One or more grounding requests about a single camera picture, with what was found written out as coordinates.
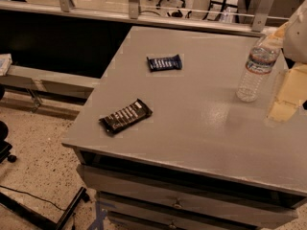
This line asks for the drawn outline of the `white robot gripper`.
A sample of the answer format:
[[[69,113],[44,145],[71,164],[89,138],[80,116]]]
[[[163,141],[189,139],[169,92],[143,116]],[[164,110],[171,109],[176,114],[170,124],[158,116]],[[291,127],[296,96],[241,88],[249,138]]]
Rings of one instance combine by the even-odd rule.
[[[290,120],[307,101],[307,0],[290,17],[283,40],[284,56],[296,63],[278,74],[267,118],[278,123]]]

